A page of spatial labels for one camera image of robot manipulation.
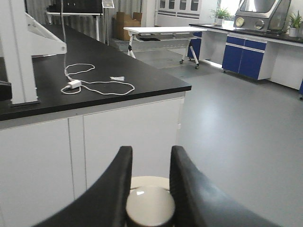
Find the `round white object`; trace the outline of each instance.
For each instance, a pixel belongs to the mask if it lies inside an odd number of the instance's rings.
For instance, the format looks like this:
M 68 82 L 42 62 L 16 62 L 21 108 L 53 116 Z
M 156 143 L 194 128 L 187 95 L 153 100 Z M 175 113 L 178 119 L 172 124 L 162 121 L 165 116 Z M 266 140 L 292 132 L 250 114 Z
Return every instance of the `round white object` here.
M 156 227 L 171 220 L 175 202 L 171 194 L 158 186 L 143 186 L 133 190 L 127 198 L 126 212 L 136 224 Z
M 243 24 L 244 24 L 244 18 L 242 18 L 242 17 L 239 17 L 239 18 L 237 18 L 237 20 L 236 20 L 236 26 L 238 26 L 238 27 L 242 27 L 243 26 Z

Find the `cabinet door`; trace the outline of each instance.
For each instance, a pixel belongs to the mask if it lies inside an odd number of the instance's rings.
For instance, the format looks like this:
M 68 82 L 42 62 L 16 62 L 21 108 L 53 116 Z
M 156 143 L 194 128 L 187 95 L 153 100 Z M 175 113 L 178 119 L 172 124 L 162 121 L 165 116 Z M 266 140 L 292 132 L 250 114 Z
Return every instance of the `cabinet door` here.
M 225 70 L 239 72 L 243 49 L 233 44 L 226 44 L 222 68 Z
M 264 53 L 254 50 L 243 50 L 239 73 L 258 79 Z
M 87 184 L 105 171 L 120 146 L 132 146 L 133 176 L 169 176 L 183 99 L 131 106 L 84 116 Z
M 0 206 L 6 227 L 29 227 L 73 201 L 68 121 L 0 130 Z
M 300 93 L 301 95 L 303 95 L 303 81 L 302 81 L 302 84 L 301 84 L 299 93 Z

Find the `potted plant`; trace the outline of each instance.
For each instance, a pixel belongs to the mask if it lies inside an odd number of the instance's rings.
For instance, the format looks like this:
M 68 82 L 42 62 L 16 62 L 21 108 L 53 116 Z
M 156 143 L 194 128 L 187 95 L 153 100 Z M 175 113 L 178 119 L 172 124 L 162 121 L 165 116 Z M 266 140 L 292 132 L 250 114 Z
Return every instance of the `potted plant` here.
M 213 13 L 213 17 L 215 18 L 214 22 L 220 26 L 222 26 L 225 18 L 231 17 L 231 14 L 227 10 L 227 8 L 218 7 L 216 10 L 211 10 L 211 12 Z
M 300 16 L 300 13 L 298 11 L 298 14 L 296 15 L 295 13 L 292 13 L 289 16 L 289 36 L 290 37 L 297 37 L 298 36 L 298 32 L 299 32 L 299 28 L 301 26 L 301 20 L 302 20 L 302 16 Z

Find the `table leg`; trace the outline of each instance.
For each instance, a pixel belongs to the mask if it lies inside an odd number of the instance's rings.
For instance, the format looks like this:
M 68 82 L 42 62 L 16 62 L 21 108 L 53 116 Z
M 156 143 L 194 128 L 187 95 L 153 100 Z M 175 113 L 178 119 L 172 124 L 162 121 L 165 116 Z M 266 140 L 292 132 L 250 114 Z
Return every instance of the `table leg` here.
M 185 48 L 184 54 L 182 56 L 182 60 L 180 61 L 180 64 L 183 64 L 185 57 L 187 56 L 188 48 Z
M 109 9 L 105 9 L 107 11 L 107 45 L 109 46 L 109 33 L 108 33 L 108 23 L 109 23 Z
M 99 18 L 100 16 L 96 16 L 96 39 L 100 41 L 100 33 L 99 33 Z
M 134 40 L 134 35 L 131 36 L 131 38 L 129 39 L 129 45 L 128 45 L 128 56 L 132 56 L 133 58 L 136 58 L 134 53 L 133 53 L 133 40 Z
M 199 68 L 199 61 L 198 61 L 198 59 L 197 59 L 195 50 L 194 50 L 194 48 L 193 48 L 193 46 L 192 46 L 191 43 L 189 44 L 189 48 L 190 48 L 190 50 L 191 50 L 191 52 L 192 52 L 192 54 L 193 54 L 193 56 L 194 56 L 194 59 L 195 59 L 195 62 L 196 62 L 196 69 L 198 69 L 198 68 Z
M 52 24 L 52 15 L 47 14 L 48 23 Z

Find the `power adapter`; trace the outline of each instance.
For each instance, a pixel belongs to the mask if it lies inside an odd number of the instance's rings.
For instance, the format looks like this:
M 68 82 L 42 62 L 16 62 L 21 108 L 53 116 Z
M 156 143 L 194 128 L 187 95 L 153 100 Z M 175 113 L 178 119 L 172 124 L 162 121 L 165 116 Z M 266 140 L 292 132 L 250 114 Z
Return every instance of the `power adapter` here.
M 74 88 L 78 88 L 81 86 L 81 81 L 78 79 L 75 79 L 71 82 L 68 82 L 69 88 L 74 89 Z

